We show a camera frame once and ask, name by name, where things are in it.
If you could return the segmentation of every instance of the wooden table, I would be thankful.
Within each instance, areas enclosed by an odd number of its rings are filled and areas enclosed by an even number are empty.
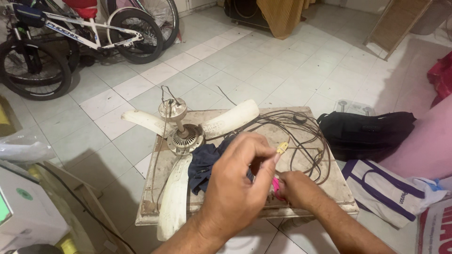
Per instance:
[[[311,110],[309,107],[287,107],[287,108],[261,108],[260,113],[267,113],[275,110],[280,109],[289,109],[292,111],[298,111],[298,112],[304,112],[308,116],[313,117]],[[222,110],[206,110],[206,111],[188,111],[187,116],[182,120],[183,124],[191,123],[191,124],[200,124],[206,120],[212,119],[224,112],[226,112],[227,109]],[[293,133],[293,135],[298,139],[299,142],[310,140],[313,136],[307,132],[297,130],[297,129],[290,129],[290,131]],[[277,126],[267,124],[264,125],[256,130],[257,133],[264,135],[267,137],[268,143],[270,146],[277,147],[279,143],[283,141],[287,141],[288,135],[283,132],[280,128]],[[207,141],[209,144],[215,144],[218,146],[221,141],[223,140],[222,137],[212,139]],[[151,199],[151,186],[152,186],[152,170],[155,163],[155,157],[157,155],[156,149],[159,148],[160,142],[162,142],[162,138],[157,135],[157,138],[155,140],[154,144],[154,153],[152,153],[152,159],[151,163],[149,165],[148,174],[146,177],[146,184],[143,189],[143,195],[141,197],[140,206],[137,213],[137,220],[135,221],[135,225],[137,226],[144,226],[144,225],[156,225],[159,220],[159,215],[155,211],[155,206],[152,203]],[[289,147],[295,147],[296,145],[291,142],[289,143]],[[322,144],[319,140],[316,140],[315,142],[308,143],[305,145],[306,148],[322,148]],[[308,152],[311,152],[311,155],[314,157],[314,155],[317,153],[317,150],[314,149],[308,149]],[[293,153],[293,149],[288,149],[286,153],[284,153],[281,156],[281,159],[279,160],[278,164],[276,165],[276,169],[283,172],[283,171],[289,171],[289,164],[290,159]],[[176,155],[174,155],[166,145],[166,141],[163,140],[162,149],[160,151],[159,159],[157,161],[157,167],[155,170],[155,180],[154,180],[154,201],[157,200],[157,197],[159,195],[159,192],[161,191],[165,180],[170,175],[170,171],[173,167],[173,163],[176,160]],[[292,170],[307,170],[312,165],[311,161],[309,160],[309,157],[306,156],[302,152],[297,152],[297,155],[294,158],[293,164],[292,164]],[[328,157],[325,154],[322,162],[319,165],[322,174],[320,176],[320,180],[325,178],[326,172],[328,170]],[[314,171],[314,173],[311,176],[311,179],[316,179],[318,176],[318,173]],[[320,187],[331,197],[333,198],[339,206],[343,210],[345,210],[348,214],[357,214],[359,212],[359,208],[356,205],[356,202],[352,196],[352,193],[350,192],[350,189],[348,188],[347,183],[344,180],[344,177],[342,176],[342,173],[334,160],[333,155],[331,154],[331,169],[330,169],[330,176],[324,182],[320,185]],[[161,205],[161,200],[163,197],[163,193],[160,196],[159,200],[159,207]],[[191,216],[192,214],[196,213],[199,208],[202,205],[202,202],[204,200],[204,192],[200,191],[198,195],[194,195],[191,193],[190,188],[187,185],[187,216]],[[265,204],[265,207],[261,211],[259,217],[260,218],[285,218],[285,217],[302,217],[302,216],[312,216],[308,211],[302,210],[302,209],[295,209],[290,208],[286,202],[279,201],[275,198],[273,187],[270,188],[270,191],[268,193],[267,202]]]

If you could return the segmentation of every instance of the black bag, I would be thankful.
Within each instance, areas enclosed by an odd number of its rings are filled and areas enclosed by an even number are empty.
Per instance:
[[[46,15],[42,11],[26,5],[14,5],[14,14],[27,26],[41,28],[46,23]]]
[[[373,160],[379,162],[396,151],[413,131],[412,113],[395,112],[370,117],[332,112],[318,119],[337,160]]]

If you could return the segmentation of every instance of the ceiling fan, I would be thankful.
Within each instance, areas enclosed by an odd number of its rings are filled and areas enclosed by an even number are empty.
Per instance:
[[[227,134],[251,122],[259,115],[259,108],[252,99],[248,99],[226,113],[211,120],[194,124],[182,124],[187,114],[187,105],[181,98],[163,99],[159,106],[162,120],[155,115],[134,109],[121,115],[121,119],[139,124],[166,138],[169,149],[177,155],[171,174],[166,183],[160,207],[157,226],[157,239],[168,240],[185,224],[187,216],[188,166],[192,161],[191,152],[201,146],[205,140]]]

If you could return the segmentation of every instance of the red cloth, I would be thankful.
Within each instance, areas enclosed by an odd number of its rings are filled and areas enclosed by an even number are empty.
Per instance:
[[[97,0],[63,0],[74,9],[83,19],[95,18],[97,14]]]
[[[435,87],[438,96],[432,107],[452,94],[452,52],[447,54],[427,72],[427,79]]]

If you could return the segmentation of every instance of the white fan blade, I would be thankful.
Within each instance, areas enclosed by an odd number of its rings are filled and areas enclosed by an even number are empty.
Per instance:
[[[188,166],[192,158],[192,154],[178,156],[166,182],[157,226],[159,241],[168,240],[187,220]]]
[[[144,112],[144,111],[141,111],[138,109],[134,109],[134,110],[129,110],[129,111],[122,113],[121,119],[139,124],[145,128],[150,129],[151,131],[159,134],[160,136],[163,136],[163,129],[165,128],[165,121],[156,117],[155,115],[151,115],[147,112]],[[172,129],[174,129],[174,126],[167,122],[165,137],[163,137],[163,138],[168,137],[168,133]]]
[[[228,112],[217,116],[214,119],[201,123],[206,139],[215,138],[231,132],[256,118],[259,115],[259,108],[252,99],[248,99]]]

